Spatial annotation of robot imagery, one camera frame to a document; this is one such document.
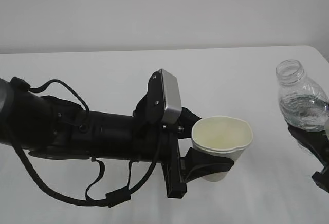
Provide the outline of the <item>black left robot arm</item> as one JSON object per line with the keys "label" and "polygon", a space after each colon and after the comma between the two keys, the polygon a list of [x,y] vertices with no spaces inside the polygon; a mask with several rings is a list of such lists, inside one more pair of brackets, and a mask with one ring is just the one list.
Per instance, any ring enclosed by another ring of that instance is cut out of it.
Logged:
{"label": "black left robot arm", "polygon": [[[153,73],[148,90],[131,116],[89,110],[79,103],[43,96],[49,83],[32,88],[17,77],[1,80],[1,143],[14,148],[36,185],[49,196],[77,206],[112,207],[128,201],[149,179],[160,163],[169,198],[182,198],[186,184],[197,178],[229,171],[232,159],[189,148],[179,152],[179,139],[190,138],[199,117],[184,107],[169,114],[169,90],[159,72]],[[50,189],[39,177],[29,156],[50,160],[92,160],[105,172],[102,159],[129,163],[148,161],[146,174],[134,186],[107,193],[104,199],[83,200]]]}

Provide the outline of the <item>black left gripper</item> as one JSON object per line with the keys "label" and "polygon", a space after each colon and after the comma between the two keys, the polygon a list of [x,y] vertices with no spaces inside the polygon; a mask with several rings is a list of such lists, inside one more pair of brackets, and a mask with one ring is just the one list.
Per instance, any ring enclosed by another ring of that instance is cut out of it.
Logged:
{"label": "black left gripper", "polygon": [[192,128],[200,119],[183,107],[178,125],[155,125],[160,146],[158,161],[161,163],[168,198],[183,198],[187,192],[186,183],[198,178],[219,182],[234,166],[230,158],[207,154],[194,148],[189,148],[186,155],[180,157],[178,139],[191,138]]}

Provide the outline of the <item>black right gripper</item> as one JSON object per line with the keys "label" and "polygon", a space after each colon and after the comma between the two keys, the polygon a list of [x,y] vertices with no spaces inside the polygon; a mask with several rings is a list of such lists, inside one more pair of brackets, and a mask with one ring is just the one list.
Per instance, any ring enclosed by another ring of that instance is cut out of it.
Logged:
{"label": "black right gripper", "polygon": [[314,172],[312,179],[317,187],[328,193],[328,137],[325,131],[309,132],[292,125],[288,125],[288,131],[300,145],[309,150],[322,165],[326,166],[322,171]]}

